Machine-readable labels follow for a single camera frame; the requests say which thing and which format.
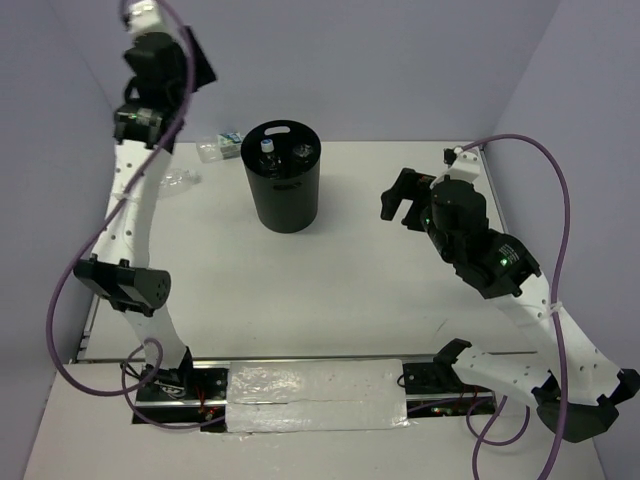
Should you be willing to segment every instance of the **table surface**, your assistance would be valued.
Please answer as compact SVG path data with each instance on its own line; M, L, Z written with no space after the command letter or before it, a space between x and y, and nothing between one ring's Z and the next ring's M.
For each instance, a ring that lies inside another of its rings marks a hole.
M95 388L119 388L116 364L69 367ZM486 416L474 418L481 429ZM433 418L382 431L203 434L131 425L122 398L90 397L56 377L26 480L469 480L474 439L462 418ZM511 437L522 417L498 420L492 439ZM532 480L552 434L534 416L524 437L480 453L481 478ZM604 480L593 442L564 443L551 480Z
M403 167L444 169L455 142L327 142L315 222L282 235L259 222L240 159L203 164L179 144L173 168L202 183L158 202L151 266L172 276L168 307L197 358L436 353L459 337L491 352L531 351L520 332L451 266L426 234L380 220L380 195ZM486 171L475 182L501 229ZM135 336L97 302L84 359L122 359Z

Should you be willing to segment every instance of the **white bottle cap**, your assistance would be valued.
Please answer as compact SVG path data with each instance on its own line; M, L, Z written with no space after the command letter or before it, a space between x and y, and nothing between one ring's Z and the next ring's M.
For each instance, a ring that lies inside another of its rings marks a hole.
M260 142L260 148L262 149L262 153L271 153L275 150L273 146L273 140L270 138L265 138L262 142Z

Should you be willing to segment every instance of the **wall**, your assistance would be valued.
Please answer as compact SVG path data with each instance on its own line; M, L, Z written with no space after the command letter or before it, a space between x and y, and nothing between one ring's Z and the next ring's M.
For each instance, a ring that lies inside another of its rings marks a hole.
M130 76L115 1L51 0L112 106ZM488 134L558 0L170 0L220 75L181 140L266 120L325 140Z
M601 350L639 369L640 3L563 0L496 132L525 133L557 156L572 201L561 297ZM561 235L553 170L531 147L488 150L510 229L552 271ZM609 480L640 478L640 402L596 445Z
M45 1L3 2L0 39L0 476L17 480L53 379L49 295L104 214L113 142L104 94ZM77 347L88 302L72 280L57 315L63 358Z

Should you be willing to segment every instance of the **plastic wrap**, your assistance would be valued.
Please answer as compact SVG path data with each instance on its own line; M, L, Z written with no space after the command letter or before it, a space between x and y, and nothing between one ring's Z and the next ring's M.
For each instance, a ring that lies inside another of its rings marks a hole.
M230 374L230 432L408 425L400 360L233 363Z

